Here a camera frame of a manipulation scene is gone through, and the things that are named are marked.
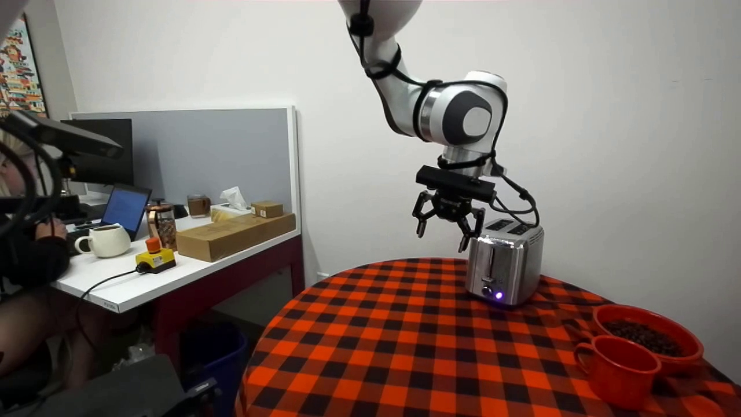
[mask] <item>white wall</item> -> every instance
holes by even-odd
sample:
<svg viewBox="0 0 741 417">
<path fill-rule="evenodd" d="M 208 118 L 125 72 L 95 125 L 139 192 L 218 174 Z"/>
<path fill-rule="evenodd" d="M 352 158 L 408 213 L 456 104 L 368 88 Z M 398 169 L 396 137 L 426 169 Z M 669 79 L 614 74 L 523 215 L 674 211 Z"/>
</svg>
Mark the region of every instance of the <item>white wall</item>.
<svg viewBox="0 0 741 417">
<path fill-rule="evenodd" d="M 81 111 L 289 100 L 310 257 L 456 253 L 414 236 L 412 176 L 438 146 L 401 139 L 320 0 L 56 0 Z M 741 380 L 741 2 L 428 0 L 403 32 L 417 79 L 491 70 L 514 111 L 500 160 L 533 188 L 544 271 L 695 329 Z"/>
</svg>

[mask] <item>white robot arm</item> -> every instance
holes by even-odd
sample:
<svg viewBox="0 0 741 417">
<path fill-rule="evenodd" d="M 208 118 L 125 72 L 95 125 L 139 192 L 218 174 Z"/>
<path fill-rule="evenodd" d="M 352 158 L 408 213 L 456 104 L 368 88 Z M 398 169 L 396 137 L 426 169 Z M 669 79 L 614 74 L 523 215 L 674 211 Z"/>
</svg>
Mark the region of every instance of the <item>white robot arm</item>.
<svg viewBox="0 0 741 417">
<path fill-rule="evenodd" d="M 472 199 L 493 211 L 535 213 L 530 192 L 509 181 L 496 162 L 496 141 L 507 116 L 507 86 L 500 76 L 470 72 L 461 81 L 414 81 L 403 70 L 401 46 L 394 35 L 414 16 L 421 0 L 340 0 L 347 16 L 347 30 L 359 60 L 375 83 L 384 104 L 387 123 L 394 132 L 419 137 L 445 146 L 438 167 L 421 167 L 417 183 L 433 192 L 419 192 L 414 218 L 417 234 L 424 234 L 426 220 L 438 215 L 456 222 L 463 232 L 461 250 L 482 232 L 484 211 L 472 209 Z M 530 211 L 509 211 L 493 190 L 493 183 L 479 176 L 502 176 Z"/>
</svg>

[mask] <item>black chair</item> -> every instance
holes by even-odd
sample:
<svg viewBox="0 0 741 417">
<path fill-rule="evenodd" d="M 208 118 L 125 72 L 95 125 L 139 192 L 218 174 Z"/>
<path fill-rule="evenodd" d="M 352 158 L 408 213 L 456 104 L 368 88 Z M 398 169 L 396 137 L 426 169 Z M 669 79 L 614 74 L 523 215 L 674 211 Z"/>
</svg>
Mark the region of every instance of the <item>black chair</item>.
<svg viewBox="0 0 741 417">
<path fill-rule="evenodd" d="M 51 375 L 49 348 L 42 343 L 21 368 L 0 378 L 0 415 L 7 408 L 35 401 Z"/>
<path fill-rule="evenodd" d="M 153 357 L 100 375 L 79 389 L 32 396 L 7 417 L 201 417 L 213 415 L 218 398 L 213 380 L 185 392 L 169 357 Z"/>
</svg>

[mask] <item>checkered tablecloth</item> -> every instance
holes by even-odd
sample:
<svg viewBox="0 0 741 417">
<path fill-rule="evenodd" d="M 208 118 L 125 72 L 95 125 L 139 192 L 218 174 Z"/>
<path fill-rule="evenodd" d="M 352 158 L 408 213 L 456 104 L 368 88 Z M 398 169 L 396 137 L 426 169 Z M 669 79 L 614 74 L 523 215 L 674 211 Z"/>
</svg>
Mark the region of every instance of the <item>checkered tablecloth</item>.
<svg viewBox="0 0 741 417">
<path fill-rule="evenodd" d="M 565 317 L 607 303 L 542 278 L 521 308 L 465 292 L 463 259 L 396 259 L 308 287 L 262 334 L 239 415 L 621 415 L 574 364 Z M 739 398 L 711 366 L 653 394 L 644 415 Z"/>
</svg>

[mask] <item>toaster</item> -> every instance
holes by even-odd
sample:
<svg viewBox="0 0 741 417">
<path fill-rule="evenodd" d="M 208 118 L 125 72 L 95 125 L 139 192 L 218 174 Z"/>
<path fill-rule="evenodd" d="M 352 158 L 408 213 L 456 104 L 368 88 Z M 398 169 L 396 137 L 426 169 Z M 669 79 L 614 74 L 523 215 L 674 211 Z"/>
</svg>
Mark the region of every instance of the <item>toaster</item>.
<svg viewBox="0 0 741 417">
<path fill-rule="evenodd" d="M 523 303 L 540 280 L 542 239 L 542 227 L 489 225 L 470 248 L 468 292 L 500 306 Z"/>
</svg>

